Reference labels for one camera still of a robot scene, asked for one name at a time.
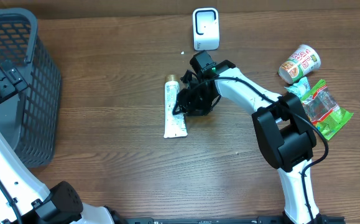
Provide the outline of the white tube gold cap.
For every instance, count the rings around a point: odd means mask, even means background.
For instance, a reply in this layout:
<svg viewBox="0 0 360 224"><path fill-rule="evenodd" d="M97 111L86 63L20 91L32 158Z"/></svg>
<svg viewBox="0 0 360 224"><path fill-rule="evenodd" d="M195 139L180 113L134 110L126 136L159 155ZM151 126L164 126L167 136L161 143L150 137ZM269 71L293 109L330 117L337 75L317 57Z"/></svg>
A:
<svg viewBox="0 0 360 224"><path fill-rule="evenodd" d="M173 114L173 109L177 102L177 95L180 91L180 85L175 75L167 75L164 85L165 100L165 129L164 138L184 138L188 132L185 124L185 118L182 114Z"/></svg>

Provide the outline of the instant noodle cup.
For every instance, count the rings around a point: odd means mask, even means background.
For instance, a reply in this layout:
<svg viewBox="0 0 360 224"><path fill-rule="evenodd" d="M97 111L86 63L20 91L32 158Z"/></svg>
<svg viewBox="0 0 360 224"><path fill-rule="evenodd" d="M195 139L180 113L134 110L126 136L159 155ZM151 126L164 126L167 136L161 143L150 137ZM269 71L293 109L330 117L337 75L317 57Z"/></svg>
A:
<svg viewBox="0 0 360 224"><path fill-rule="evenodd" d="M302 44L279 67L278 74L286 83L292 85L320 67L321 59L317 52L310 46Z"/></svg>

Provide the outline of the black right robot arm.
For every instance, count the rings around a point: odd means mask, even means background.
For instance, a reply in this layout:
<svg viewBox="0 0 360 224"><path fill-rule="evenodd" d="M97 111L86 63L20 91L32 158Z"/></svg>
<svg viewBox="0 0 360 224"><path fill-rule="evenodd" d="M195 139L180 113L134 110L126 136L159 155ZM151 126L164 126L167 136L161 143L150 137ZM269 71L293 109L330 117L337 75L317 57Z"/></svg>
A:
<svg viewBox="0 0 360 224"><path fill-rule="evenodd" d="M204 116L221 98L246 110L263 158L280 175L285 221L318 223L310 177L316 137L297 96L266 90L229 60L214 62L205 50L195 54L190 65L181 78L186 87L178 93L172 113Z"/></svg>

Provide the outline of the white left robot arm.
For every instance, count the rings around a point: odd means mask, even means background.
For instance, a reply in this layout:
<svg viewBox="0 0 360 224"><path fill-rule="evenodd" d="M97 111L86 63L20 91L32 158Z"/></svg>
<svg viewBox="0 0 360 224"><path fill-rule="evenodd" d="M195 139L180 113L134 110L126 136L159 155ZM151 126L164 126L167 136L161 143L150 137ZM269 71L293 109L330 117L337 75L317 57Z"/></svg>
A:
<svg viewBox="0 0 360 224"><path fill-rule="evenodd" d="M0 64L0 103L22 92L27 82L16 66ZM83 203L65 181L51 189L21 162L0 132L0 222L1 223L126 223L108 207Z"/></svg>

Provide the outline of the colourful gummy candy bag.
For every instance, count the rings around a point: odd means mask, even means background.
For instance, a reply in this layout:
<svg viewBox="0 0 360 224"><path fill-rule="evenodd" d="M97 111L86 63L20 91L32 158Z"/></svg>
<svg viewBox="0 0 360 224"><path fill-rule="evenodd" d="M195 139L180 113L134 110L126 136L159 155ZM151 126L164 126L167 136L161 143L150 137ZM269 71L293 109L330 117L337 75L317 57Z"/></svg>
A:
<svg viewBox="0 0 360 224"><path fill-rule="evenodd" d="M301 97L301 102L311 123L328 141L353 116L336 102L325 80L318 81Z"/></svg>

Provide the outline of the mint green wipes packet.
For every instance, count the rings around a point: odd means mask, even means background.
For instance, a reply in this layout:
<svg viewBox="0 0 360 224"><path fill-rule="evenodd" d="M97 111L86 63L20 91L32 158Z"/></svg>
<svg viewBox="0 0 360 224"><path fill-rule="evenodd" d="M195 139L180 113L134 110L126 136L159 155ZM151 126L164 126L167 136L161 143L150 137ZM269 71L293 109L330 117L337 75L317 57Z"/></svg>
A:
<svg viewBox="0 0 360 224"><path fill-rule="evenodd" d="M296 95L299 99L302 99L302 96L308 93L311 90L309 81L307 77L301 78L297 83L294 83L291 86L286 87L285 89L289 93L293 93Z"/></svg>

